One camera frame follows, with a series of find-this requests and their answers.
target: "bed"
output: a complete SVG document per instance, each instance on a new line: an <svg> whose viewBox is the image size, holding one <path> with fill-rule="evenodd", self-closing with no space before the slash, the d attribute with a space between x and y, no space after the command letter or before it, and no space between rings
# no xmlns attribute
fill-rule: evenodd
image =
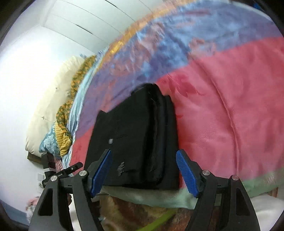
<svg viewBox="0 0 284 231"><path fill-rule="evenodd" d="M143 83L175 106L179 147L216 176L238 175L251 197L283 184L284 39L262 11L231 1L168 2L96 55L68 114L64 168L85 162L99 110ZM136 204L193 209L179 190L103 187Z"/></svg>

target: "fabric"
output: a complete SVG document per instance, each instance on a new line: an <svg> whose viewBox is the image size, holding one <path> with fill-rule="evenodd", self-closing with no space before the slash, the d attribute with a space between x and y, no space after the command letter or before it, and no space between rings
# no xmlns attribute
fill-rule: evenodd
<svg viewBox="0 0 284 231"><path fill-rule="evenodd" d="M52 125L50 131L45 135L43 141L39 146L40 152L49 152L54 156L60 158L58 143L55 135L55 124Z"/></svg>
<svg viewBox="0 0 284 231"><path fill-rule="evenodd" d="M80 69L73 76L71 81L71 90L70 90L70 100L64 103L56 114L55 122L55 134L56 140L60 150L60 156L64 156L68 153L68 150L72 144L72 137L68 129L66 128L70 110L74 101L74 98L77 94L79 85L83 78L85 77L88 70L92 67L96 59L96 56L90 56L86 58L84 63L81 65Z"/></svg>
<svg viewBox="0 0 284 231"><path fill-rule="evenodd" d="M56 172L60 172L61 170L64 169L61 159L54 157L54 161L55 161Z"/></svg>
<svg viewBox="0 0 284 231"><path fill-rule="evenodd" d="M216 176L237 174L249 195L284 183L284 38L263 13L224 1L179 4L135 23L110 45L86 92L70 165L85 162L99 110L157 83L176 112L179 148ZM112 196L194 208L178 191L104 187Z"/></svg>
<svg viewBox="0 0 284 231"><path fill-rule="evenodd" d="M31 154L41 156L39 146L56 121L58 108L68 100L71 79L83 61L83 58L72 56L62 64L52 82L47 83L49 87L38 103L27 131L26 151Z"/></svg>
<svg viewBox="0 0 284 231"><path fill-rule="evenodd" d="M104 185L178 189L178 168L172 162L178 150L176 140L167 141L166 151L166 127L173 137L177 136L174 118L170 98L166 100L157 85L144 85L110 112L99 112L84 168L110 149L113 163Z"/></svg>
<svg viewBox="0 0 284 231"><path fill-rule="evenodd" d="M261 231L270 231L284 210L284 201L269 195L260 195L251 199ZM136 205L115 197L101 196L102 225L105 231L135 231L154 222L170 209ZM178 209L173 218L155 230L184 231L193 210ZM208 230L214 231L219 218L219 208L215 207Z"/></svg>
<svg viewBox="0 0 284 231"><path fill-rule="evenodd" d="M104 57L104 54L106 53L107 50L108 50L108 47L106 47L105 49L103 49L102 51L99 51L97 53L97 58L96 58L96 60L93 64L93 66L89 69L89 71L85 75L85 77L82 80L82 83L80 84L80 87L78 89L78 93L75 96L74 103L73 103L71 110L70 110L69 119L67 121L67 129L71 133L72 143L74 143L75 140L76 140L75 132L78 129L80 113L81 113L81 110L82 110L83 101L84 101L84 98L85 98L86 91L87 91L87 89L90 85L91 80L93 79L94 73L96 72L98 66L100 65L101 60ZM64 168L69 167L71 156L72 156L72 146L69 148L68 154L64 155L62 157L62 164L63 164Z"/></svg>
<svg viewBox="0 0 284 231"><path fill-rule="evenodd" d="M34 211L36 209L38 200L39 200L39 196L36 196L36 197L34 197L33 199L30 199L27 202L26 215L27 215L27 220L28 220L29 223L31 222L31 219L32 219L32 216L33 216Z"/></svg>

